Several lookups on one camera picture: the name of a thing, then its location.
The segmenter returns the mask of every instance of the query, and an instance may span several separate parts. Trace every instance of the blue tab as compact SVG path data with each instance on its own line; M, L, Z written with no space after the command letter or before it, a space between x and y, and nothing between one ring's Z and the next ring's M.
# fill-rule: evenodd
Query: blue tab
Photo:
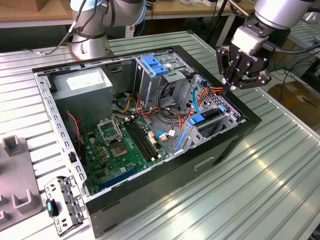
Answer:
M158 67L153 67L151 71L154 76L158 76L162 74L167 74L169 72L169 69L166 69L164 66L161 65Z
M189 122L190 122L192 125L195 125L195 124L196 124L195 120L193 120L191 117L189 118Z
M189 121L191 122L192 125L195 125L197 123L202 122L203 120L205 120L205 118L201 115L201 114L196 114L190 117Z
M169 72L169 69L165 68L160 61L152 55L142 56L141 61L154 76L167 74Z
M227 109L223 105L220 105L219 108L220 108L221 112L223 112L223 113L225 113L227 111Z
M47 208L48 208L48 211L51 211L51 209L52 209L52 207L51 207L51 202L48 202L46 206L47 206Z
M182 140L184 139L185 135L186 135L186 131L183 131L182 134L181 134L181 137L180 137L179 141L177 142L177 144L176 144L176 146L175 146L175 150L178 150L178 148L179 148Z
M149 55L149 56L142 56L141 57L142 62L145 65L149 65L150 67L158 67L158 64L160 63L160 61L158 59L156 59L154 56Z

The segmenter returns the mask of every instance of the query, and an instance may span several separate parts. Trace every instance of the pci slot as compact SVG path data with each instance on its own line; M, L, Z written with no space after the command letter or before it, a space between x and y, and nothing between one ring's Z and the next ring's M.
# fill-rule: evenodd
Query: pci slot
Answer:
M122 181L124 179L127 179L130 176L132 176L133 174L135 174L135 171L136 171L136 169L138 167L139 167L139 165L135 166L131 170L129 170L129 171L127 171L127 172L125 172L125 173L123 173L123 174L121 174L121 175L119 175L119 176L117 176L117 177L115 177L115 178L113 178L113 179L111 179L109 181L106 181L104 183L99 184L100 190L102 190L104 188L107 188L107 187L110 187L110 186L112 186L112 185L114 185L114 184L116 184L116 183L118 183L118 182L120 182L120 181Z

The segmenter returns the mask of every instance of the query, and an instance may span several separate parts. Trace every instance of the ram slot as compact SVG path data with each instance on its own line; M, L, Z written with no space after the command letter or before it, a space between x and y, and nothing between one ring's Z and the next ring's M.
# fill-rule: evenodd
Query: ram slot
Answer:
M147 161L151 161L151 158L156 158L156 151L152 147L151 143L146 139L138 125L134 122L128 122L127 124L124 124L124 127Z

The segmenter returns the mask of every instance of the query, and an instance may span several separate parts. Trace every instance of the metal bracket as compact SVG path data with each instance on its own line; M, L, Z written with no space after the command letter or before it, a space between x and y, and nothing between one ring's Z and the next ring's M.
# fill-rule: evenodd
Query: metal bracket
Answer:
M45 186L46 207L59 237L79 227L88 218L85 204L73 176L59 176Z

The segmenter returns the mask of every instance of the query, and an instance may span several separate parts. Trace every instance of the gray plastic part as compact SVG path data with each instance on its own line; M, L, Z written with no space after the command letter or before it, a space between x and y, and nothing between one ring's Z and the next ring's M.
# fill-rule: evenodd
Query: gray plastic part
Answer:
M8 202L8 199L0 194L0 207Z
M0 224L6 223L9 220L10 220L10 215L3 210L0 211Z
M15 135L4 137L0 143L0 232L42 207L27 141Z
M12 195L12 204L13 208L21 214L29 212L38 205L37 199L29 189L26 190L26 201L19 199L16 195Z
M2 139L2 145L8 157L20 154L24 151L24 148L16 135L4 137Z

